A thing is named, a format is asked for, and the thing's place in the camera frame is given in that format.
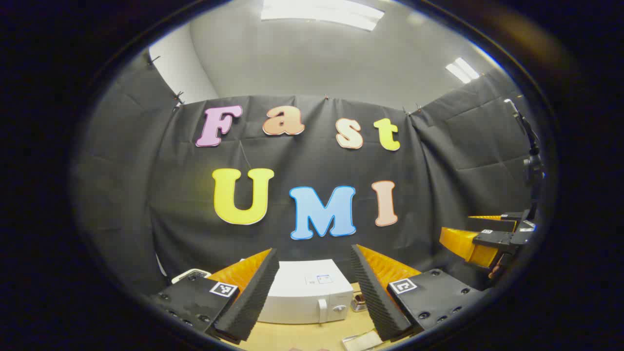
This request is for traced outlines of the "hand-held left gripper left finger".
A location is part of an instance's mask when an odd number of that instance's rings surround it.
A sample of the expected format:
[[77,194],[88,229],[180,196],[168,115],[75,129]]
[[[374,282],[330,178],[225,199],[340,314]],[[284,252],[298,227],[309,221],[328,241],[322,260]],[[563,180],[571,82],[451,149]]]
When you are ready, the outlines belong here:
[[150,300],[199,333],[239,344],[256,325],[278,269],[269,248],[213,274],[191,269]]

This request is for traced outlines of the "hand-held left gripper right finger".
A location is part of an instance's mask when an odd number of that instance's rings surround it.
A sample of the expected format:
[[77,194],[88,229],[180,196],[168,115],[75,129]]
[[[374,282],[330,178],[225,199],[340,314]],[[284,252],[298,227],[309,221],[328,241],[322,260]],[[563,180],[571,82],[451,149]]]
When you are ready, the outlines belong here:
[[359,244],[351,246],[351,265],[383,341],[453,320],[486,295],[440,269],[421,273]]

